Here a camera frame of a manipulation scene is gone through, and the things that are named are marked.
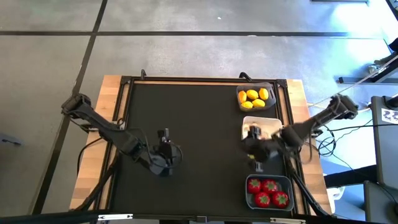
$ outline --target white container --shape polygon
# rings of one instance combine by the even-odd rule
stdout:
[[[283,127],[279,119],[245,116],[242,124],[242,139],[248,136],[249,128],[253,125],[261,128],[261,138],[264,139],[270,139],[272,134]]]

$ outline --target concrete floor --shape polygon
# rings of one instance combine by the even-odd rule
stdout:
[[[100,0],[1,1],[0,31],[92,30],[100,4]],[[346,87],[336,84],[337,77],[363,77],[367,63],[389,54],[383,38],[394,33],[380,25],[389,19],[377,14],[383,4],[383,0],[370,5],[309,0],[109,1],[100,30],[351,32],[370,39],[97,37],[81,92],[95,102],[103,75],[138,75],[142,68],[150,76],[180,77],[237,77],[245,71],[253,78],[302,79],[307,101],[313,103]],[[0,216],[28,212],[60,123],[60,105],[72,90],[87,43],[88,37],[0,36],[0,130],[24,141],[21,147],[0,145]],[[360,85],[344,94],[365,104],[373,95],[396,92],[396,86]],[[331,126],[364,124],[369,119],[369,113],[363,113],[352,122]],[[339,141],[336,155],[353,167],[372,164],[372,140],[371,129],[360,129]],[[84,132],[71,125],[44,212],[68,210],[77,155],[85,142]],[[341,164],[332,157],[328,161]]]

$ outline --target black table surface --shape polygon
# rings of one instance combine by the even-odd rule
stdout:
[[[372,97],[371,109],[373,124],[390,124],[382,120],[381,109],[388,109],[379,96]],[[374,145],[376,150],[376,167],[378,182],[398,189],[398,126],[374,127]]]
[[[386,188],[398,201],[398,190]],[[394,201],[380,186],[372,182],[364,183],[365,214],[367,222],[398,223],[394,212]]]
[[[112,210],[241,220],[291,216],[251,210],[244,198],[246,177],[254,172],[241,150],[243,118],[276,118],[275,105],[245,113],[239,109],[236,86],[134,84],[128,113],[127,128],[142,128],[149,144],[158,143],[157,130],[169,128],[184,160],[172,176],[158,177],[122,156]],[[282,158],[264,164],[264,173],[285,175]]]

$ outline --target metal stand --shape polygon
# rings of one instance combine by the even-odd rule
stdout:
[[[366,180],[377,182],[376,165],[325,176],[326,188],[363,184]]]
[[[374,125],[391,124],[398,120],[398,96],[372,96],[370,108]],[[398,189],[396,151],[397,126],[373,127],[374,149],[376,152],[377,182]]]
[[[20,141],[19,139],[16,139],[12,136],[8,136],[7,134],[3,134],[3,133],[0,133],[0,141],[13,143],[18,146],[20,146],[22,144],[22,141]]]
[[[371,77],[363,81],[361,84],[387,84],[387,85],[398,85],[398,78],[388,78],[391,75],[398,72],[398,61],[392,62],[384,71],[377,74],[375,77]],[[355,77],[339,77],[339,83],[354,84],[362,80],[363,78]]]

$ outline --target black cable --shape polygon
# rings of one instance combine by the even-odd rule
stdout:
[[[315,126],[315,124],[311,127],[311,129],[310,129],[310,133],[308,134],[310,137],[308,138],[308,141],[309,141],[309,145],[310,145],[310,158],[309,158],[309,160],[306,162],[306,163],[303,163],[302,162],[302,164],[309,164],[310,162],[311,162],[311,160],[312,160],[312,143],[311,143],[311,135],[312,135],[312,130],[313,130],[313,127]]]
[[[124,123],[123,118],[119,118],[119,119],[116,121],[116,124],[117,124],[118,126],[121,126],[123,123]]]
[[[368,175],[354,170],[346,161],[340,159],[338,156],[334,155],[333,153],[331,155],[334,156],[336,159],[340,160],[341,162],[344,162],[348,166],[348,168],[350,168],[353,172],[355,172],[355,173],[357,173],[357,174],[359,174],[359,175],[361,175],[361,176],[363,176],[365,178],[370,179]],[[395,199],[395,197],[384,186],[382,186],[380,183],[377,183],[377,182],[374,182],[374,184],[376,184],[381,189],[383,189],[383,191],[385,191],[392,198],[392,200],[395,202],[395,204],[398,204],[397,200]]]
[[[330,139],[330,138],[333,139],[332,142],[326,142],[326,140],[328,140],[328,139]],[[329,157],[329,156],[331,156],[331,155],[333,154],[333,152],[334,152],[335,149],[336,149],[336,148],[334,147],[334,144],[333,144],[333,149],[332,149],[332,150],[328,149],[328,146],[329,146],[330,144],[335,143],[335,139],[334,139],[334,137],[332,137],[332,136],[327,137],[327,138],[325,138],[325,139],[322,140],[322,141],[317,140],[317,142],[319,142],[319,147],[318,147],[318,149],[317,149],[319,156]],[[321,153],[320,150],[323,149],[323,148],[326,148],[326,149],[328,150],[328,152],[326,152],[326,153]]]
[[[333,149],[336,147],[336,142],[334,141],[335,140],[335,134],[333,133],[333,131],[331,131],[330,130],[330,128],[328,127],[328,126],[326,126],[326,125],[323,125],[325,128],[326,128],[326,130],[330,133],[330,138],[333,138],[333,140],[332,140],[332,142],[328,142],[328,144],[326,145],[326,146],[324,146],[324,147],[327,147],[327,146],[329,146],[330,144],[333,144]]]
[[[78,159],[77,159],[77,174],[79,174],[79,170],[80,170],[80,159],[81,159],[81,156],[83,155],[84,150],[87,149],[88,147],[90,147],[92,144],[98,142],[98,141],[101,140],[101,139],[102,139],[102,137],[99,137],[98,139],[95,139],[94,141],[92,141],[92,142],[88,143],[87,145],[85,145],[85,146],[80,150],[79,156],[78,156]]]
[[[100,178],[97,185],[91,191],[89,196],[87,196],[87,198],[83,201],[83,203],[81,205],[79,205],[79,207],[77,207],[75,210],[87,211],[90,208],[91,204],[94,202],[97,195],[101,192],[101,189],[103,189],[103,187],[107,183],[108,179],[114,173],[114,170],[116,168],[116,164],[118,163],[118,161],[119,161],[119,156],[118,156],[118,154],[115,154],[115,156],[113,157],[113,161],[109,165],[104,176],[102,178]]]
[[[367,125],[367,124],[369,124],[371,121],[372,121],[372,119],[370,119],[368,122],[366,122],[366,124],[364,124],[364,126]],[[362,128],[362,127],[358,127],[358,128],[356,128],[356,129],[353,129],[353,130],[351,130],[350,132],[345,133],[344,135],[340,136],[340,138],[338,138],[338,139],[336,140],[336,143],[337,143],[342,137],[344,137],[345,135],[351,134],[353,131],[356,131],[356,130],[358,130],[359,128]]]
[[[372,125],[362,125],[362,126],[350,126],[350,127],[345,127],[345,128],[339,128],[339,129],[334,129],[331,131],[341,131],[341,130],[346,130],[350,128],[365,128],[365,127],[380,127],[380,126],[395,126],[398,124],[372,124]]]

